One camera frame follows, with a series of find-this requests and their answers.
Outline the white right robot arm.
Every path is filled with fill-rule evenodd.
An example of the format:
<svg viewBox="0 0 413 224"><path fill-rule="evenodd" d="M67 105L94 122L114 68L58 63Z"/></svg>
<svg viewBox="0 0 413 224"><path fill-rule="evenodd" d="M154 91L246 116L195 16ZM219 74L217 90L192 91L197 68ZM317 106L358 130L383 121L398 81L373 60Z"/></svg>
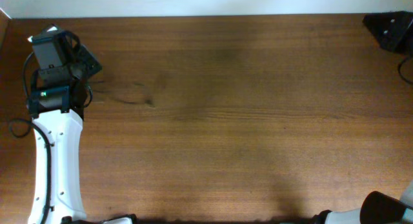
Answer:
<svg viewBox="0 0 413 224"><path fill-rule="evenodd" d="M398 64L397 72L404 82L411 85L412 80L403 75L402 67L412 60L412 12L367 14L362 23L374 36L380 48L388 52L406 55L406 58ZM368 194L360 208L346 212L324 210L313 216L309 223L412 223L412 185L406 188L399 199L373 191Z"/></svg>

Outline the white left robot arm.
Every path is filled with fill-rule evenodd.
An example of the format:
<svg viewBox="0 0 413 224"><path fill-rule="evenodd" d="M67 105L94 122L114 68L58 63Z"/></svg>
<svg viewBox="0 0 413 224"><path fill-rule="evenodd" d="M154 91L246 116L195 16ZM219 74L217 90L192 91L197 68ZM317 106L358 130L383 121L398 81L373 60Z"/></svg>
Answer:
<svg viewBox="0 0 413 224"><path fill-rule="evenodd" d="M84 110L93 99L89 79L102 70L69 30L50 25L29 37L38 68L26 84L35 136L35 193L29 223L86 219L79 185L79 142Z"/></svg>

